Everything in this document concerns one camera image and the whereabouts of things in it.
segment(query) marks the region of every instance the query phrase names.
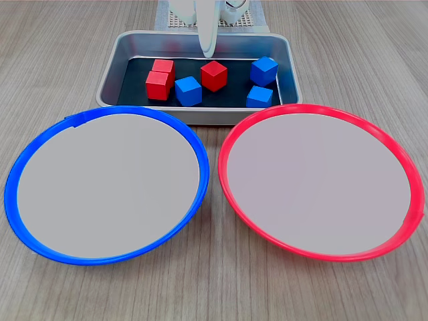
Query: red block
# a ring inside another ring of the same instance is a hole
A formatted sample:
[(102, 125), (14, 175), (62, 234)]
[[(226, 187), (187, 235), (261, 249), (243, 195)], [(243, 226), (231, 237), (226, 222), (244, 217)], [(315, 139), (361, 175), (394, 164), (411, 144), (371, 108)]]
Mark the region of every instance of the red block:
[(168, 74), (168, 86), (171, 89), (174, 87), (175, 81), (175, 65), (172, 60), (156, 59), (153, 63), (152, 71), (166, 72)]
[(146, 80), (147, 98), (153, 100), (167, 100), (170, 87), (168, 85), (168, 74), (166, 72), (148, 73)]
[(212, 92), (227, 84), (227, 68), (212, 61), (201, 68), (201, 84)]

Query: plate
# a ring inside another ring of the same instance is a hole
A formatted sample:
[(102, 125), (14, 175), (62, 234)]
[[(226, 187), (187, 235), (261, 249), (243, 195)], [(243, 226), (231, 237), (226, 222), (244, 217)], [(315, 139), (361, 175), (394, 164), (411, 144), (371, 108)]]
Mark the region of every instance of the plate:
[(235, 212), (306, 257), (360, 261), (403, 244), (423, 218), (421, 177), (380, 128), (327, 106), (290, 104), (241, 121), (219, 155)]
[(144, 254), (178, 233), (207, 192), (209, 163), (183, 122), (136, 106), (67, 117), (21, 153), (5, 187), (15, 234), (62, 263)]

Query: blue cube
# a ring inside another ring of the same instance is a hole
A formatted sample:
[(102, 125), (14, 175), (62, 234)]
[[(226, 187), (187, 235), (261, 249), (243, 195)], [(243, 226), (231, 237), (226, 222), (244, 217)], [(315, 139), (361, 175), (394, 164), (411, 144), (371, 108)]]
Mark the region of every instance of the blue cube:
[(250, 79), (260, 87), (264, 87), (276, 79), (278, 64), (275, 60), (262, 57), (251, 64)]
[(254, 86), (247, 96), (247, 107), (268, 108), (272, 105), (273, 90)]
[(182, 106), (194, 106), (202, 102), (202, 87), (194, 77), (186, 77), (175, 81), (175, 95)]

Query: table surface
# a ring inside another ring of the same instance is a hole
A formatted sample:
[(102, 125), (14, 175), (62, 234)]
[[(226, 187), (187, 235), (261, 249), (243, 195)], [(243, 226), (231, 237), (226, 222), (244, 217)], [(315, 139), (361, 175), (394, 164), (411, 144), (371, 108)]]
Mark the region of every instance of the table surface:
[[(408, 151), (428, 186), (428, 2), (264, 1), (292, 47), (305, 102), (357, 114)], [(152, 29), (152, 1), (0, 2), (0, 187), (47, 127), (97, 107), (117, 35)], [(217, 176), (228, 128), (195, 128), (211, 183), (172, 240), (101, 267), (62, 265), (22, 244), (0, 209), (0, 320), (427, 320), (428, 222), (362, 263), (306, 259), (237, 218)]]

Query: cube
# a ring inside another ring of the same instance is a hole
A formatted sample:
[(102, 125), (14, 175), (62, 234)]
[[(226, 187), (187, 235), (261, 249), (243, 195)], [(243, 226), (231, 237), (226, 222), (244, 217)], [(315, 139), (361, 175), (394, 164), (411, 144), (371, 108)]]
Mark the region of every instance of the cube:
[(275, 60), (262, 57), (251, 64), (250, 79), (260, 87), (272, 83), (276, 79), (278, 64)]
[(154, 72), (166, 72), (168, 74), (168, 86), (174, 87), (175, 65), (173, 60), (155, 59), (152, 67)]
[(150, 71), (146, 79), (146, 91), (148, 99), (167, 100), (170, 92), (168, 74)]
[(272, 105), (273, 90), (253, 86), (247, 96), (247, 107), (268, 108)]
[(190, 107), (202, 102), (202, 87), (192, 76), (175, 81), (175, 94), (182, 106)]
[(201, 68), (201, 84), (212, 92), (216, 92), (227, 84), (227, 68), (212, 61)]

